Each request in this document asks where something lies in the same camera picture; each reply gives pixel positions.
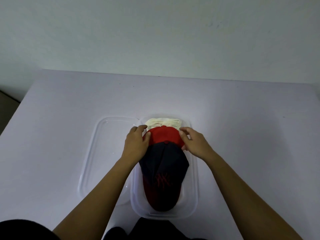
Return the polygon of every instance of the plastic container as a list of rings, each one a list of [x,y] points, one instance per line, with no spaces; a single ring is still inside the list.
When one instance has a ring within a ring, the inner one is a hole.
[[[189,126],[190,123],[179,116],[168,114],[152,114],[140,120],[141,125],[151,118],[173,118],[182,120],[181,126]],[[137,164],[133,169],[130,201],[134,211],[141,217],[156,220],[170,220],[186,218],[194,213],[198,205],[198,167],[197,159],[188,151],[185,151],[189,167],[181,185],[179,199],[176,205],[169,211],[160,212],[154,210],[144,193],[141,167]]]
[[[79,180],[78,193],[81,198],[90,193],[118,161],[128,132],[133,126],[139,125],[138,119],[128,117],[106,117],[97,124]],[[131,174],[124,184],[117,205],[130,200]]]

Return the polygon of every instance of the table surface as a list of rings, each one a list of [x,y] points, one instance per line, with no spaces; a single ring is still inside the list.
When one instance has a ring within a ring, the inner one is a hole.
[[[0,136],[0,221],[53,229],[79,202],[90,139],[107,116],[180,115],[305,240],[320,236],[320,103],[309,85],[43,70]],[[190,238],[242,239],[206,164]],[[139,216],[117,206],[107,229]]]

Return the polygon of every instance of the cap brim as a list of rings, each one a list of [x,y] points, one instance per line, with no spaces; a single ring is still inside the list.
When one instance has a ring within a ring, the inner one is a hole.
[[[180,196],[181,185],[160,190],[150,185],[144,176],[142,176],[142,179],[146,198],[153,209],[165,212],[171,210],[176,205]]]

